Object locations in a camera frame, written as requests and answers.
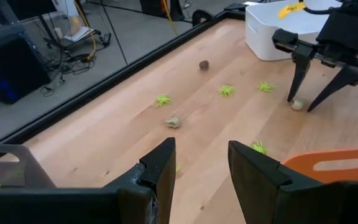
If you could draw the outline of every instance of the white plastic container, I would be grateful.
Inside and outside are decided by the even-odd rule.
[[[299,34],[299,39],[316,43],[321,28],[327,21],[328,15],[313,15],[305,11],[289,13],[283,19],[278,18],[278,12],[288,4],[298,0],[271,2],[246,7],[246,43],[261,60],[282,60],[291,55],[277,50],[272,42],[274,32],[285,29]],[[339,7],[342,3],[335,0],[304,0],[310,9],[322,10],[329,7]]]

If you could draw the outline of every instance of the wooden table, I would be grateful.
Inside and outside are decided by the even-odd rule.
[[[227,142],[262,141],[283,160],[302,152],[358,147],[358,86],[346,87],[312,113],[286,97],[290,60],[263,62],[244,41],[244,21],[226,19],[25,143],[59,187],[102,187],[169,136],[181,165],[171,223],[244,223],[229,176]],[[210,62],[202,72],[198,64]],[[315,61],[298,96],[308,105],[337,70]],[[272,83],[274,92],[257,90]],[[232,85],[235,93],[217,93]],[[157,108],[168,94],[172,104]],[[179,129],[163,122],[183,120]]]

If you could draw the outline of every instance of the green plastic toy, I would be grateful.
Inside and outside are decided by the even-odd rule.
[[[171,99],[169,98],[168,95],[162,95],[162,96],[157,97],[156,102],[157,102],[157,106],[162,106],[165,104],[170,104]]]
[[[270,85],[270,84],[268,84],[266,82],[261,82],[258,85],[258,90],[260,90],[260,91],[271,92],[271,91],[274,90],[274,88],[275,88],[275,86]]]
[[[233,94],[233,91],[234,87],[229,85],[224,85],[218,90],[219,94],[226,97],[231,96]]]
[[[267,155],[268,150],[266,148],[264,148],[264,145],[262,144],[262,142],[255,142],[254,145],[252,145],[252,148],[255,149],[256,151]]]

